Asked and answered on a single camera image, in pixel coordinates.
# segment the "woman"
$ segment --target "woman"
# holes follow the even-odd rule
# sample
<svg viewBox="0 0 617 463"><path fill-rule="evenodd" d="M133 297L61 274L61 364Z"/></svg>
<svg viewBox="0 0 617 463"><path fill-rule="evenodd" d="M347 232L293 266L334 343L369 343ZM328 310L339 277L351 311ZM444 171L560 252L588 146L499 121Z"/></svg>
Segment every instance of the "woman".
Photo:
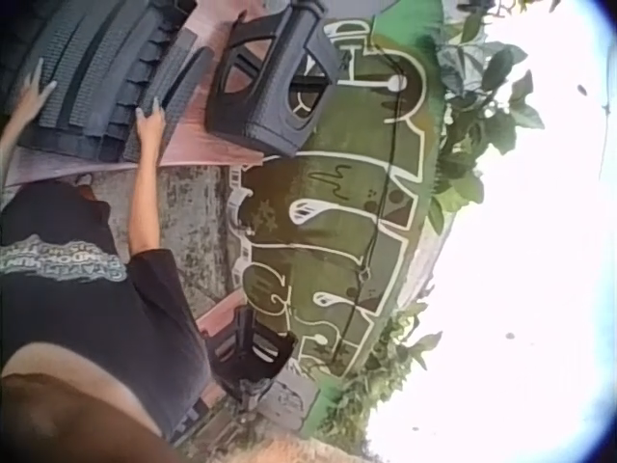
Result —
<svg viewBox="0 0 617 463"><path fill-rule="evenodd" d="M53 92L42 61L0 140L1 181L20 133ZM137 110L141 159L130 262L109 205L58 181L23 187L0 214L1 435L24 461L172 462L171 437L208 362L174 257L161 249L156 170L165 113Z"/></svg>

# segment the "wooden board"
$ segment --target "wooden board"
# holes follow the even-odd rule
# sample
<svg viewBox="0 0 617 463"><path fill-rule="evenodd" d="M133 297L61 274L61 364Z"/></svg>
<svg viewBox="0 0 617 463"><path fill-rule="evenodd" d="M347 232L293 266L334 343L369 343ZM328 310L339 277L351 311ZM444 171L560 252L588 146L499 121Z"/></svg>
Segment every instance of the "wooden board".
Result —
<svg viewBox="0 0 617 463"><path fill-rule="evenodd" d="M248 18L264 14L259 0L200 0L185 27L198 35L195 47L208 46L215 52L215 63L195 91L186 113L165 150L162 167L192 165L256 165L261 163L260 152L246 150L220 140L203 128L205 103L212 75L228 38L231 22L244 10ZM18 148L13 159L7 185L28 183L101 171L134 169L135 164L101 164L81 159Z"/></svg>

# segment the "black plastic stool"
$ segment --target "black plastic stool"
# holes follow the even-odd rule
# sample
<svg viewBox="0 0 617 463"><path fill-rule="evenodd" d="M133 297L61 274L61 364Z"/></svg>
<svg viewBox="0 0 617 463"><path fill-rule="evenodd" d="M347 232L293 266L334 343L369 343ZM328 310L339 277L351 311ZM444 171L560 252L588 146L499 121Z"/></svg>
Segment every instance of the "black plastic stool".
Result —
<svg viewBox="0 0 617 463"><path fill-rule="evenodd" d="M279 14L244 22L246 12L231 28L228 44L214 73L206 106L206 129L251 150L293 156L308 139L346 66L346 53L336 50L323 27L326 8L319 0L292 0ZM261 60L246 44L270 40ZM311 58L316 75L303 75ZM233 68L251 78L238 92L227 92ZM305 114L294 114L289 94L309 97Z"/></svg>
<svg viewBox="0 0 617 463"><path fill-rule="evenodd" d="M203 336L214 378L242 413L256 408L298 341L293 333L279 336L259 323L248 306L237 308L233 323L219 333Z"/></svg>

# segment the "black t-shirt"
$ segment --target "black t-shirt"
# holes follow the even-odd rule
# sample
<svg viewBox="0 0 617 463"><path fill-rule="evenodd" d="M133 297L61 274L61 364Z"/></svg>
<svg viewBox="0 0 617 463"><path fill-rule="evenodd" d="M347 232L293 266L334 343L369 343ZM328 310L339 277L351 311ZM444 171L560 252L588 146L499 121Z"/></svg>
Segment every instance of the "black t-shirt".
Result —
<svg viewBox="0 0 617 463"><path fill-rule="evenodd" d="M209 375L172 253L124 265L109 205L71 185L21 189L0 214L1 368L31 342L69 349L107 370L171 437Z"/></svg>

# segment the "graffiti mural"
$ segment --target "graffiti mural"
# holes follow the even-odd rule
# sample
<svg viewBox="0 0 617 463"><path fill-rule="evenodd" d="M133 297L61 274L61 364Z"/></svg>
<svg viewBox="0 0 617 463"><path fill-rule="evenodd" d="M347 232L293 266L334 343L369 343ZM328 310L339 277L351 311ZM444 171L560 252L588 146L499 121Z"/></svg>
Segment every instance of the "graffiti mural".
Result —
<svg viewBox="0 0 617 463"><path fill-rule="evenodd" d="M230 170L228 218L234 283L259 320L298 336L301 368L342 377L405 280L432 188L436 116L421 55L371 34L367 20L326 32L351 56L334 100L295 158Z"/></svg>

